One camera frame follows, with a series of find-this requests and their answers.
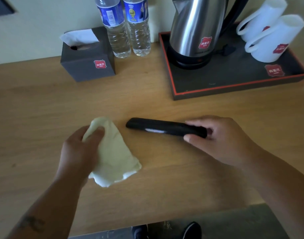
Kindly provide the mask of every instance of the shoe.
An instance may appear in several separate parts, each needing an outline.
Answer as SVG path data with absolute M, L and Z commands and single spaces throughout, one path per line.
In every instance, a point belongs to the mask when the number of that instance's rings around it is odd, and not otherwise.
M 190 223 L 185 229 L 183 239 L 202 239 L 201 226 L 195 221 Z
M 147 225 L 132 227 L 133 239 L 149 239 Z

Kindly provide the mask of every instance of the white tissue paper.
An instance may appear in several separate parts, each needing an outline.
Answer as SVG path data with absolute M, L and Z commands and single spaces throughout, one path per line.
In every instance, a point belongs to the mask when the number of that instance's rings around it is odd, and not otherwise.
M 107 117 L 94 119 L 82 141 L 85 141 L 99 126 L 105 128 L 105 134 L 98 147 L 99 163 L 90 173 L 89 178 L 94 178 L 101 187 L 109 187 L 135 174 L 142 166 L 124 143 L 117 127 Z
M 80 46 L 83 44 L 92 44 L 99 40 L 94 35 L 92 29 L 84 29 L 66 32 L 59 37 L 64 43 L 71 46 Z

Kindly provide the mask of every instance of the water bottle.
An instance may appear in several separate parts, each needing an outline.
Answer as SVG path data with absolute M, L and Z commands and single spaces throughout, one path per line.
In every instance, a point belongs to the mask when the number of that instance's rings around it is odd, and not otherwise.
M 96 0 L 101 19 L 107 29 L 109 41 L 117 58 L 131 54 L 131 46 L 122 10 L 121 0 Z
M 133 51 L 138 56 L 146 56 L 151 50 L 147 0 L 123 0 L 123 2 L 126 19 L 129 22 Z

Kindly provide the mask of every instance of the folded cloth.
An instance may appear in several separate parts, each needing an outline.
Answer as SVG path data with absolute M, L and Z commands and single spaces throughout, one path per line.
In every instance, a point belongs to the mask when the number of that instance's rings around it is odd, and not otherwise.
M 89 178 L 94 178 L 101 187 L 109 187 L 135 174 L 142 166 L 124 143 L 117 127 L 107 117 L 94 119 L 82 141 L 85 141 L 99 126 L 105 128 L 105 134 L 98 147 L 98 165 L 90 173 Z

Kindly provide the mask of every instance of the person's left hand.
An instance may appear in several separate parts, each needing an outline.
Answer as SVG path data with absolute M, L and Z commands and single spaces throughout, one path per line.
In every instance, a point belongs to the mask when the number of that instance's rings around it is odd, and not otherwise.
M 104 128 L 98 127 L 85 142 L 82 137 L 89 126 L 75 131 L 64 143 L 55 180 L 72 180 L 84 186 L 89 174 L 98 163 L 98 145 L 104 136 Z

